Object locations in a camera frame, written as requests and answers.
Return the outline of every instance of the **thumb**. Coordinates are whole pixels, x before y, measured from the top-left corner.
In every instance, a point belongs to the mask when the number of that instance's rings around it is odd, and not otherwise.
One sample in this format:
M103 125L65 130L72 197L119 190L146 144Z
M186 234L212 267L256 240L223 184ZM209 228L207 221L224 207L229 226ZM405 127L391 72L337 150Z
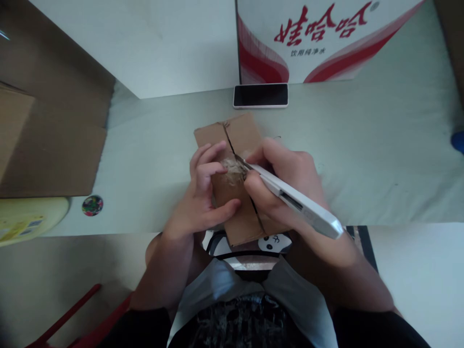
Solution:
M276 195L266 187L257 171L249 171L246 175L246 180L244 182L245 190L247 190L259 209L266 213L272 208L284 204L282 200L277 198Z
M205 213L204 220L207 221L208 224L208 226L205 228L208 229L229 220L235 214L241 204L242 202L235 198L228 201L223 206Z

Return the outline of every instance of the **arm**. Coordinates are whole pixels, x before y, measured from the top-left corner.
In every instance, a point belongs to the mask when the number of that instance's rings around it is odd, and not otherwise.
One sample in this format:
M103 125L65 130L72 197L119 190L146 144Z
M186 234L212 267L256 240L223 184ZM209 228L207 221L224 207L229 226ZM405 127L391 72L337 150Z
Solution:
M272 166L280 179L329 210L314 161L308 153L290 151L274 139L266 138L246 160L264 167ZM390 292L348 233L337 240L317 233L271 193L255 171L248 173L245 188L259 209L296 230L311 249L315 256L308 265L314 274L311 281L330 307L369 312L394 310Z
M171 321L187 283L193 251L193 234L220 224L235 214L240 200L234 199L215 209L211 203L211 176L227 169L212 162L226 143L200 147L190 162L191 183L164 228L159 243L137 289L130 308L166 308Z

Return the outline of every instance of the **red chinese text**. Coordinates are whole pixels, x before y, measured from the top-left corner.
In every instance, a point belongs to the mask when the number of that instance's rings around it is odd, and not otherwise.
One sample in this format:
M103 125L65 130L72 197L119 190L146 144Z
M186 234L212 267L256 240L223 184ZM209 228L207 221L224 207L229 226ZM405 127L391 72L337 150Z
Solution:
M361 8L352 18L342 19L340 23L337 25L332 20L332 10L335 7L335 3L330 6L325 14L319 21L315 21L310 23L306 27L306 31L304 32L305 36L310 35L311 41L319 42L324 39L324 34L326 29L328 28L335 28L335 32L342 31L340 33L340 38L347 38L356 30L357 25L365 25L367 21L364 18L365 11L367 8L372 4L372 1L369 1L363 8ZM308 21L306 17L308 13L308 8L303 6L303 10L298 22L294 23L291 19L289 19L287 23L287 28L284 30L284 25L280 26L280 32L274 38L274 41L284 43L285 39L288 37L287 46L298 46L301 43L301 31L303 30L303 24Z

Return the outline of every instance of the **knee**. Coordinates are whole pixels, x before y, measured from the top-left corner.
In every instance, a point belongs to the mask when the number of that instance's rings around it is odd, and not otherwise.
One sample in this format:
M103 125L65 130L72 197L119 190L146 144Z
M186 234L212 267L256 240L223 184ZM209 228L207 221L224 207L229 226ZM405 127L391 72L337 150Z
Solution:
M158 234L155 238L152 239L150 244L146 247L145 251L145 265L148 265L150 262L151 257L153 256L153 253L155 252L156 245L160 241L161 238L161 233Z

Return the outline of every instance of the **table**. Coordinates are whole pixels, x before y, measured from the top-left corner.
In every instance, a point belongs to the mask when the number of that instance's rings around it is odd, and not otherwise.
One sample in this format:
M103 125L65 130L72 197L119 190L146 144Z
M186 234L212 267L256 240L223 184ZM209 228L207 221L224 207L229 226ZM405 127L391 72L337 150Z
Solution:
M253 111L263 136L310 152L343 225L464 221L464 122L434 5L427 1L351 81L290 85L286 109ZM45 236L160 232L189 182L193 131L243 111L232 89L139 100L117 83L93 193Z

